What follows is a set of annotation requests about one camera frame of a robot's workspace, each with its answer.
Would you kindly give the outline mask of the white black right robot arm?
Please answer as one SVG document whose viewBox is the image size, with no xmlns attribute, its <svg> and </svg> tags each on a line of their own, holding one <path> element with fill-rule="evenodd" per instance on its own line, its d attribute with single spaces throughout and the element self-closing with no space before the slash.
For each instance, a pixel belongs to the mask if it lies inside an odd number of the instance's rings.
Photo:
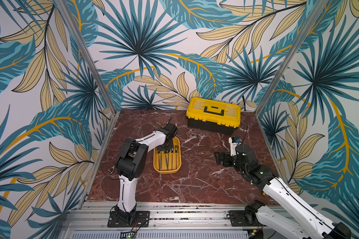
<svg viewBox="0 0 359 239">
<path fill-rule="evenodd" d="M 218 165 L 234 168 L 293 218 L 289 220 L 255 200 L 244 210 L 248 224 L 258 222 L 288 239 L 351 238 L 351 230 L 344 223 L 333 222 L 305 202 L 270 167 L 260 164 L 248 145 L 234 142 L 230 152 L 216 152 L 214 156 Z"/>
</svg>

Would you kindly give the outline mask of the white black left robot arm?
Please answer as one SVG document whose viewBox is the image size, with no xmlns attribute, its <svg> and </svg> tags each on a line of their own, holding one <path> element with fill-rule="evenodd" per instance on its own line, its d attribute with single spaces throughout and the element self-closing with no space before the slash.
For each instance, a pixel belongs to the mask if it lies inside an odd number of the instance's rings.
<svg viewBox="0 0 359 239">
<path fill-rule="evenodd" d="M 175 124 L 167 123 L 143 138 L 126 139 L 115 163 L 120 180 L 119 202 L 114 213 L 116 219 L 128 225 L 134 221 L 137 182 L 150 151 L 154 152 L 154 166 L 158 173 L 172 174 L 179 171 L 181 155 L 177 132 Z"/>
</svg>

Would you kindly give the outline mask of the yellow plastic storage tray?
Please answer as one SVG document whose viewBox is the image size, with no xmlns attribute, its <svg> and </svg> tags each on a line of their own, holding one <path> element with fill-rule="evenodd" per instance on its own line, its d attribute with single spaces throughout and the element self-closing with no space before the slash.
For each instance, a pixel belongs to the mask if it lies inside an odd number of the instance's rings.
<svg viewBox="0 0 359 239">
<path fill-rule="evenodd" d="M 182 165 L 180 141 L 178 137 L 173 139 L 173 147 L 169 152 L 158 151 L 154 148 L 154 169 L 160 174 L 173 174 L 179 171 Z"/>
</svg>

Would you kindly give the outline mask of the yellow and black toolbox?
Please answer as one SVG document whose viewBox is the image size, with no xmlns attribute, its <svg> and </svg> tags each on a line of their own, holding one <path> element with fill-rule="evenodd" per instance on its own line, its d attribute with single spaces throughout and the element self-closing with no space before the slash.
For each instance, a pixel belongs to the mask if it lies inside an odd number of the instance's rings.
<svg viewBox="0 0 359 239">
<path fill-rule="evenodd" d="M 186 111 L 189 127 L 232 135 L 240 127 L 238 105 L 194 97 Z"/>
</svg>

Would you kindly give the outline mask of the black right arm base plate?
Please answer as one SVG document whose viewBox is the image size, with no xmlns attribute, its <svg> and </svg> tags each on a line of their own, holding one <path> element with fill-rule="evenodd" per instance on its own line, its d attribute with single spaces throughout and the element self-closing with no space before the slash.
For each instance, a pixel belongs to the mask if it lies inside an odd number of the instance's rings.
<svg viewBox="0 0 359 239">
<path fill-rule="evenodd" d="M 254 212 L 248 210 L 232 210 L 226 215 L 232 227 L 264 227 L 259 223 Z"/>
</svg>

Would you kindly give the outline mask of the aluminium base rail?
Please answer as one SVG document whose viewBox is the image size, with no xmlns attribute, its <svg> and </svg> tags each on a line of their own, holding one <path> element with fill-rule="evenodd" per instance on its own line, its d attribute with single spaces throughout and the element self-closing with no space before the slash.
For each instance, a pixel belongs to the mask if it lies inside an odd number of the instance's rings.
<svg viewBox="0 0 359 239">
<path fill-rule="evenodd" d="M 59 234 L 60 239 L 71 239 L 73 235 L 82 231 L 96 233 L 120 233 L 128 228 L 109 228 L 107 226 L 110 209 L 116 205 L 115 201 L 87 201 L 78 210 L 71 211 Z M 139 211 L 150 211 L 149 225 L 138 232 L 164 233 L 173 231 L 249 231 L 262 230 L 264 237 L 281 238 L 274 234 L 267 226 L 232 227 L 227 218 L 229 211 L 239 211 L 244 205 L 234 204 L 201 204 L 201 203 L 159 203 L 139 202 Z"/>
</svg>

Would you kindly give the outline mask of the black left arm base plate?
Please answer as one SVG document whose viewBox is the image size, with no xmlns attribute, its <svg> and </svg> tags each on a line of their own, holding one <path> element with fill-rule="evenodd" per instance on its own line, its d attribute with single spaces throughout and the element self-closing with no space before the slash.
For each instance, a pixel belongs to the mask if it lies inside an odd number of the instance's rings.
<svg viewBox="0 0 359 239">
<path fill-rule="evenodd" d="M 108 228 L 146 228 L 149 226 L 150 211 L 131 211 L 123 212 L 116 208 L 110 212 L 107 227 Z"/>
</svg>

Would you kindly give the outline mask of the left aluminium corner post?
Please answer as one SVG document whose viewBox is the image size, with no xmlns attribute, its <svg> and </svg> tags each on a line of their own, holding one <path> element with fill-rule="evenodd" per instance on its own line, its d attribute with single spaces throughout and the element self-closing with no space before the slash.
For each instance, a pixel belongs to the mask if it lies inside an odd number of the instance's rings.
<svg viewBox="0 0 359 239">
<path fill-rule="evenodd" d="M 67 24 L 67 27 L 70 30 L 70 32 L 73 36 L 73 39 L 76 41 L 77 47 L 81 51 L 83 59 L 85 60 L 87 67 L 89 67 L 89 69 L 94 77 L 94 80 L 95 80 L 96 84 L 98 85 L 100 92 L 103 95 L 105 103 L 109 107 L 112 115 L 116 115 L 117 110 L 113 106 L 113 102 L 112 102 L 111 98 L 109 97 L 109 94 L 105 88 L 105 85 L 102 81 L 102 78 L 101 78 L 99 72 L 98 72 L 98 69 L 95 66 L 95 63 L 90 55 L 90 52 L 86 46 L 86 43 L 82 37 L 81 32 L 74 21 L 74 17 L 72 15 L 66 1 L 57 0 L 57 1 L 55 1 L 55 3 L 61 12 L 63 20 L 65 20 L 65 23 Z"/>
</svg>

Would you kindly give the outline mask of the aluminium corner post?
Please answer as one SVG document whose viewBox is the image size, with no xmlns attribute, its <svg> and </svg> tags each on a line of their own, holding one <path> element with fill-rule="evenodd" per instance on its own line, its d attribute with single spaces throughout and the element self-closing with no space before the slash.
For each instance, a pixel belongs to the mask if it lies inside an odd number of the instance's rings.
<svg viewBox="0 0 359 239">
<path fill-rule="evenodd" d="M 306 23 L 302 26 L 300 33 L 296 36 L 293 44 L 291 45 L 291 49 L 286 54 L 279 69 L 277 70 L 272 82 L 268 85 L 268 88 L 267 88 L 265 94 L 263 95 L 263 97 L 255 111 L 255 115 L 257 117 L 259 117 L 260 114 L 263 112 L 266 102 L 271 97 L 272 92 L 276 88 L 278 82 L 280 81 L 281 77 L 283 76 L 289 63 L 291 62 L 294 55 L 297 53 L 297 51 L 301 47 L 301 45 L 304 42 L 304 40 L 306 39 L 306 37 L 308 36 L 310 30 L 313 28 L 315 21 L 318 19 L 320 13 L 323 11 L 327 2 L 328 2 L 328 0 L 317 1 L 317 3 L 314 5 L 314 7 L 311 11 L 311 14 L 306 18 Z"/>
<path fill-rule="evenodd" d="M 90 55 L 90 52 L 86 46 L 86 43 L 82 37 L 81 32 L 74 21 L 74 17 L 72 15 L 66 1 L 57 0 L 57 1 L 55 1 L 55 3 L 61 12 L 63 20 L 65 20 L 65 23 L 67 24 L 67 27 L 70 30 L 70 32 L 73 36 L 73 39 L 76 41 L 77 47 L 81 51 L 83 59 L 85 60 L 87 67 L 89 67 L 89 69 L 94 77 L 94 80 L 95 80 L 96 84 L 98 85 L 100 92 L 103 95 L 105 103 L 109 107 L 112 115 L 116 115 L 117 110 L 113 106 L 113 102 L 112 102 L 111 98 L 109 97 L 109 94 L 105 88 L 105 85 L 102 81 L 102 78 L 101 78 L 99 72 L 98 72 L 98 69 L 95 66 L 95 63 Z"/>
</svg>

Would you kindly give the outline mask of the right aluminium corner post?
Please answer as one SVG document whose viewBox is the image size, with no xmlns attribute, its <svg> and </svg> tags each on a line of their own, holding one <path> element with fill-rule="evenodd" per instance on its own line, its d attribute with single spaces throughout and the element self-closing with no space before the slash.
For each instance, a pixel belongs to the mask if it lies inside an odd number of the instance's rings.
<svg viewBox="0 0 359 239">
<path fill-rule="evenodd" d="M 323 11 L 327 2 L 328 2 L 328 0 L 317 1 L 317 3 L 314 5 L 314 7 L 311 11 L 311 14 L 306 18 L 306 23 L 302 26 L 300 33 L 296 36 L 293 44 L 291 45 L 291 49 L 286 54 L 279 69 L 277 70 L 272 82 L 268 85 L 268 88 L 267 88 L 265 94 L 263 95 L 263 97 L 255 111 L 255 115 L 257 117 L 259 117 L 260 114 L 263 112 L 266 102 L 271 97 L 272 92 L 276 88 L 278 82 L 280 81 L 281 77 L 283 76 L 289 63 L 291 62 L 294 55 L 297 53 L 297 51 L 301 47 L 301 45 L 304 42 L 304 40 L 306 39 L 306 37 L 308 36 L 310 30 L 313 28 L 315 21 L 318 19 L 320 13 Z"/>
</svg>

